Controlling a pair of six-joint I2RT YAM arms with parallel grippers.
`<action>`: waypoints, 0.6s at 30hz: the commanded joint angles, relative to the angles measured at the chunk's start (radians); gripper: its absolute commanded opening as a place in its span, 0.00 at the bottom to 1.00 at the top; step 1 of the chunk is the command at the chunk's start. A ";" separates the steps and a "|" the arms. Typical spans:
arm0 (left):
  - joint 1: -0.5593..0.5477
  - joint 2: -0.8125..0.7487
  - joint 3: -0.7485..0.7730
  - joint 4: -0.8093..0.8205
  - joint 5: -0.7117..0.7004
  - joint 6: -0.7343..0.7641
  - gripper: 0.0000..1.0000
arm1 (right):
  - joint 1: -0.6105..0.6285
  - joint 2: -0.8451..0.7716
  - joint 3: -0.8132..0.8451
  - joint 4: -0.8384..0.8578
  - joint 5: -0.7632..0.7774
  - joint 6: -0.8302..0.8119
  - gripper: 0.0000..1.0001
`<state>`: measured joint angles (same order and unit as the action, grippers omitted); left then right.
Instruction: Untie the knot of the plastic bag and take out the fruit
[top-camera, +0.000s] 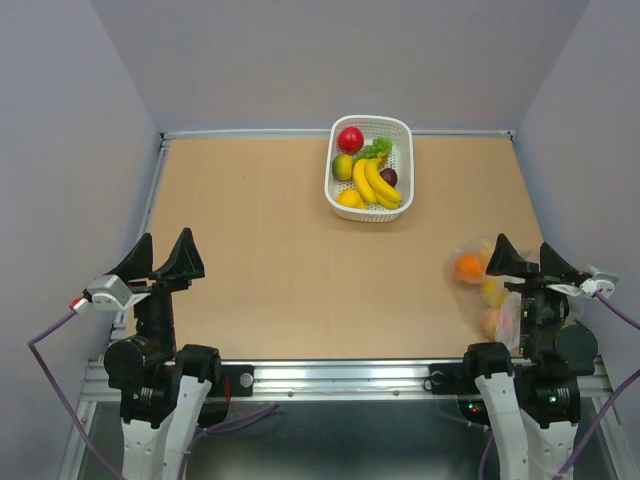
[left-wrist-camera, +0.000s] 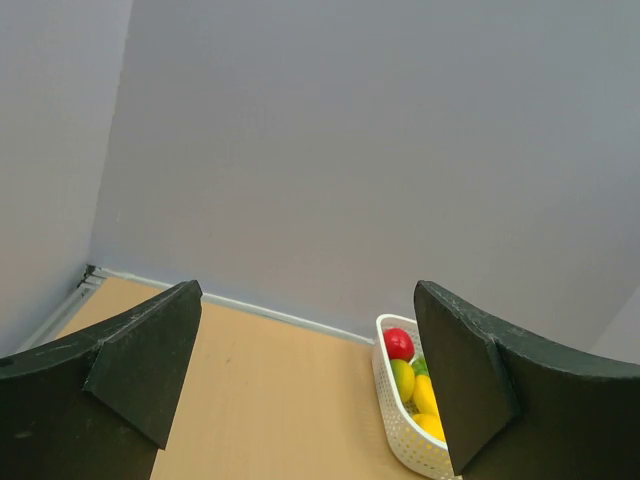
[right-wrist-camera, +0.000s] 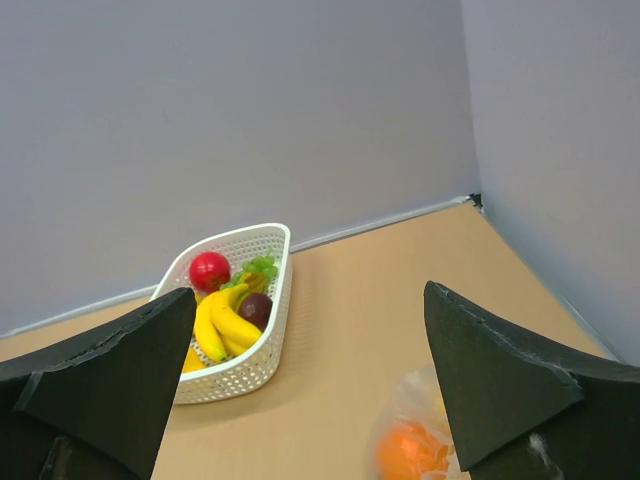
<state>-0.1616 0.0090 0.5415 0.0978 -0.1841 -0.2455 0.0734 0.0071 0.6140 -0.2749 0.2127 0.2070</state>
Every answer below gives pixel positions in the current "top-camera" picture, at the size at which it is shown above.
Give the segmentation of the transparent printed plastic bag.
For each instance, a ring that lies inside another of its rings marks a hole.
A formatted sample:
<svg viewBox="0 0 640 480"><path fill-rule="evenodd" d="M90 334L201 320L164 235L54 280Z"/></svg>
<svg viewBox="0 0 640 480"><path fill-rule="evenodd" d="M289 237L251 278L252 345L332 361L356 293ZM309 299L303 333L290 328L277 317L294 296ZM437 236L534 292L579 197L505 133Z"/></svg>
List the transparent printed plastic bag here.
<svg viewBox="0 0 640 480"><path fill-rule="evenodd" d="M444 266L445 279L450 286L463 320L475 333L481 334L484 341L492 340L488 339L482 331L483 316L490 306L483 299L481 286L488 278L500 278L505 282L508 276L488 276L485 273L485 277L480 283L459 281L453 276L453 262L459 255L475 253L483 257L487 267L494 247L495 239L492 237L473 237L459 244L452 251ZM519 344L520 306L521 294L508 291L504 303L499 307L501 309L500 327L494 341L503 343L510 351L517 349Z"/></svg>

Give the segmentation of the orange fruit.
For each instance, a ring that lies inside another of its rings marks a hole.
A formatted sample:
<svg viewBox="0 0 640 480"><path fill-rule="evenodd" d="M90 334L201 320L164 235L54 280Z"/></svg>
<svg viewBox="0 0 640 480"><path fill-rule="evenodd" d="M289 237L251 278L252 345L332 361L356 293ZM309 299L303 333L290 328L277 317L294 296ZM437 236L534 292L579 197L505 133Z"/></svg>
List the orange fruit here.
<svg viewBox="0 0 640 480"><path fill-rule="evenodd" d="M462 254L453 262L453 276L463 282L480 283L485 277L486 265L479 254Z"/></svg>

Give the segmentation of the pink peach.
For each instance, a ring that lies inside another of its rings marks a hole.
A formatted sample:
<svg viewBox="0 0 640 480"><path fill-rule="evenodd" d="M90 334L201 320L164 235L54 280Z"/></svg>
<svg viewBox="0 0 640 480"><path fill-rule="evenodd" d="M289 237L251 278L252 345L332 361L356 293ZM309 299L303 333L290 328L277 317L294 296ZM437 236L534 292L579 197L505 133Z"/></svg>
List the pink peach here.
<svg viewBox="0 0 640 480"><path fill-rule="evenodd" d="M494 341L500 327L501 309L490 307L485 311L482 320L482 331L485 336Z"/></svg>

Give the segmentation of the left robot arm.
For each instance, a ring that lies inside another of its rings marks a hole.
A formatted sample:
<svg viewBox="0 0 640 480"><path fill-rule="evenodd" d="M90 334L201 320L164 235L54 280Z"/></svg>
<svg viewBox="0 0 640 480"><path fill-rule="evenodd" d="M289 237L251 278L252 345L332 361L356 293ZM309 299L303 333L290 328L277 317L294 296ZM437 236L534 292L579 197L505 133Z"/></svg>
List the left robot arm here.
<svg viewBox="0 0 640 480"><path fill-rule="evenodd" d="M108 385L121 394L126 479L180 479L180 464L195 433L207 394L222 382L221 357L210 346L176 343L172 295L205 275L190 229L181 231L167 261L153 266L152 236L98 278L94 303L131 310L134 334L104 354Z"/></svg>

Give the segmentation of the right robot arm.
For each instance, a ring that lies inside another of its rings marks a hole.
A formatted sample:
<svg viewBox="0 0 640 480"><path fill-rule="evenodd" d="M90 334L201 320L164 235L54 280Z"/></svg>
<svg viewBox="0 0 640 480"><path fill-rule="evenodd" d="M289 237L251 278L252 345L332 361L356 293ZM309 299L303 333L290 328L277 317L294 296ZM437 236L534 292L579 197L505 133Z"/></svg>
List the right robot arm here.
<svg viewBox="0 0 640 480"><path fill-rule="evenodd" d="M498 342L468 347L460 366L463 384L485 404L503 479L571 479L581 419L578 380L595 371L598 343L580 323L570 323L569 300L600 287L592 274L565 261L548 243L536 263L525 260L499 234L486 267L505 276L519 297L519 351L515 365Z"/></svg>

